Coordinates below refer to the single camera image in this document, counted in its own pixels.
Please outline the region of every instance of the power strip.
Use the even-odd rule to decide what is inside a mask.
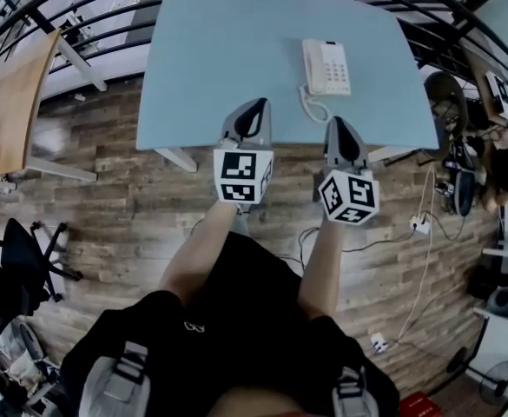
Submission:
[[[382,354],[389,348],[388,343],[385,341],[381,333],[373,334],[370,337],[370,340],[372,342],[373,349],[375,349],[376,354]]]
[[[431,223],[427,219],[427,215],[422,213],[417,217],[416,215],[410,218],[410,230],[416,230],[416,232],[420,232],[423,235],[429,235],[429,230],[431,229]]]

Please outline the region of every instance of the wooden desk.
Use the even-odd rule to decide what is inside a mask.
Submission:
[[[499,67],[492,63],[487,62],[484,58],[478,56],[476,53],[464,48],[465,56],[468,59],[470,68],[472,69],[473,75],[476,78],[476,86],[478,87],[479,98],[483,103],[485,113],[491,122],[505,127],[508,121],[500,116],[495,110],[493,101],[493,94],[491,93],[491,87],[487,82],[485,73],[492,71],[497,76],[501,77],[503,74],[500,72]]]
[[[97,174],[31,155],[31,126],[41,102],[41,88],[56,53],[56,30],[15,54],[0,67],[0,175],[22,169],[96,181]],[[0,182],[0,188],[16,184]]]

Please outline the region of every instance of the black railing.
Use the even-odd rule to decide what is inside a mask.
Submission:
[[[20,4],[14,3],[9,4],[11,9],[9,15],[0,23],[0,58],[5,56],[8,58],[10,52],[24,39],[30,36],[37,30],[43,30],[45,32],[51,31],[52,22],[62,17],[73,10],[82,8],[83,6],[93,3],[97,0],[81,0],[80,2],[73,3],[66,8],[58,11],[56,14],[50,17],[44,17],[39,12],[39,7],[47,3],[49,0],[29,0],[27,2],[21,2]],[[459,41],[465,39],[467,42],[473,44],[476,48],[482,50],[487,56],[498,63],[499,66],[503,67],[508,72],[508,65],[503,63],[501,60],[496,58],[484,45],[481,45],[476,40],[471,38],[468,34],[470,31],[476,29],[481,31],[487,36],[494,44],[496,44],[500,50],[502,50],[508,57],[508,47],[503,41],[493,32],[485,23],[477,18],[473,12],[468,10],[463,2],[465,0],[358,0],[367,4],[382,7],[383,9],[389,10],[393,13],[414,11],[427,17],[430,20],[429,23],[409,23],[404,19],[400,19],[400,25],[406,35],[414,57],[418,61],[419,67],[423,67],[426,64],[432,64],[443,70],[452,72],[455,75],[461,76],[466,80],[473,80],[471,70],[465,60],[464,53],[459,46]],[[102,20],[120,16],[123,13],[140,10],[152,6],[162,4],[162,0],[148,0],[145,2],[131,4],[126,7],[112,10],[103,14],[99,14],[95,17],[91,17],[88,20],[83,20],[74,26],[71,26],[62,32],[63,36],[67,36],[74,31],[90,26],[93,23],[100,22]],[[439,14],[444,12],[450,12],[452,17],[458,21],[456,25],[448,23]],[[36,26],[33,28],[26,28],[23,22],[31,19]],[[133,30],[146,29],[154,26],[155,20],[149,20],[147,22],[140,22],[136,24],[129,24],[127,26],[119,27],[109,32],[103,32],[101,34],[86,38],[79,42],[73,43],[73,48],[80,50],[81,48],[103,40],[110,36],[115,36],[125,32]],[[12,32],[16,31],[16,35],[12,38]],[[150,39],[142,39],[135,42],[128,42],[109,48],[94,51],[87,55],[81,54],[83,59],[91,59],[94,57],[102,56],[105,54],[113,53],[118,50],[126,48],[132,48],[138,45],[149,43]],[[71,66],[70,63],[57,66],[50,72],[56,72],[63,70]]]

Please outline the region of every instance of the telephone handset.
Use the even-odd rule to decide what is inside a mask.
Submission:
[[[344,48],[340,43],[302,41],[307,89],[313,95],[350,96]]]
[[[299,88],[302,107],[314,122],[328,123],[333,114],[326,105],[316,102],[313,97],[350,96],[350,79],[344,48],[340,43],[310,39],[302,41],[302,49],[307,76],[307,85]],[[308,105],[319,107],[325,117],[317,117]]]

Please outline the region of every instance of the black shirt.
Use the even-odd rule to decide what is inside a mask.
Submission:
[[[230,233],[201,292],[184,308],[158,291],[104,312],[66,356],[63,385],[75,407],[99,356],[119,358],[126,341],[148,348],[148,415],[207,415],[232,387],[289,395],[307,412],[333,415],[342,368],[364,368],[380,417],[394,416],[391,380],[329,317],[309,321],[298,307],[300,277],[251,238]]]

